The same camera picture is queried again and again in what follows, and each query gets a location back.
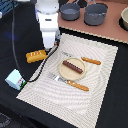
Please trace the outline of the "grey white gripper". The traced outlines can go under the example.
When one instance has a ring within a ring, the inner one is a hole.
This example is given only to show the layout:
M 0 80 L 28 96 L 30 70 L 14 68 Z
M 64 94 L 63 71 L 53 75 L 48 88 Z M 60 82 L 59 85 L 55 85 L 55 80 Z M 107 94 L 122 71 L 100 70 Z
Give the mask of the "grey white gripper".
M 58 13 L 41 13 L 37 12 L 40 31 L 42 33 L 43 44 L 46 49 L 50 49 L 54 46 L 56 33 L 59 30 L 58 27 Z

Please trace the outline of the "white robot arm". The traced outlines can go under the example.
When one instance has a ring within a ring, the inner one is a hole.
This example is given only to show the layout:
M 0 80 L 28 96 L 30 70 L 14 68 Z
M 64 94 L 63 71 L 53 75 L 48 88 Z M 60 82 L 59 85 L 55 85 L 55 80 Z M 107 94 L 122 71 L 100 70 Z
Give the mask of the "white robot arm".
M 49 50 L 54 46 L 58 27 L 58 0 L 37 0 L 35 4 L 37 18 L 42 33 L 44 48 Z

